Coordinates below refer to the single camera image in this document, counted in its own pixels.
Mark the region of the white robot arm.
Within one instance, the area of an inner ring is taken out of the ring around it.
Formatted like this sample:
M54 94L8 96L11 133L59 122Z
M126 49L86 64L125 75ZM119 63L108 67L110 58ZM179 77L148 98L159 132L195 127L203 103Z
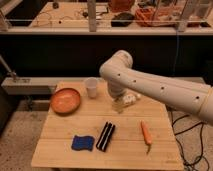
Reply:
M109 95L117 99L128 88L177 110L197 116L213 126L213 87L206 84L139 72L132 69L133 58L117 51L104 62L100 76L107 82Z

